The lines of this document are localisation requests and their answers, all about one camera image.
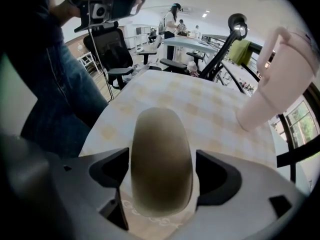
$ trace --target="chair armrest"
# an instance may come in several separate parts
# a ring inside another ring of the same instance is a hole
[[[182,70],[185,70],[187,68],[187,65],[167,59],[167,58],[160,59],[160,63],[169,67],[175,67]]]
[[[190,55],[190,56],[192,56],[194,58],[197,58],[199,60],[203,60],[204,59],[204,57],[200,56],[199,54],[193,53],[193,52],[187,52],[186,54]]]
[[[108,75],[109,76],[114,76],[114,77],[117,77],[117,76],[127,76],[129,74],[131,74],[132,72],[134,71],[134,68],[113,68],[113,69],[110,69],[108,71]]]
[[[156,55],[157,52],[156,51],[141,51],[139,53],[137,53],[137,55]]]

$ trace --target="bottle handle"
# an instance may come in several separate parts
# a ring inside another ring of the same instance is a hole
[[[270,74],[268,73],[268,70],[266,69],[265,65],[269,61],[269,58],[273,52],[279,35],[282,36],[285,42],[287,42],[291,37],[291,34],[283,26],[279,26],[273,31],[271,31],[261,49],[259,58],[256,61],[257,70],[266,80],[269,79]]]

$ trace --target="green cloth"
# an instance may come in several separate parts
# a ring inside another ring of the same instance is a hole
[[[244,63],[247,66],[252,55],[252,51],[248,51],[249,45],[250,41],[248,40],[235,40],[230,47],[228,55],[229,59],[237,65],[241,65],[241,63]]]

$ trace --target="ceiling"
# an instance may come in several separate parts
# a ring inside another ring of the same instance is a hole
[[[228,27],[230,15],[242,13],[247,17],[249,35],[261,40],[276,26],[296,27],[307,31],[298,13],[286,0],[146,0],[143,8],[164,14],[173,3],[189,8],[189,17],[219,28]],[[202,15],[206,10],[210,13],[204,19]]]

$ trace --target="camera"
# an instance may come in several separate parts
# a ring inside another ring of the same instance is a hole
[[[102,3],[94,3],[94,4],[92,4],[91,11],[92,11],[92,13],[91,13],[92,19],[104,19],[104,18],[106,18],[106,20],[107,20],[109,18],[108,17],[108,12],[107,12],[107,6],[102,4]]]

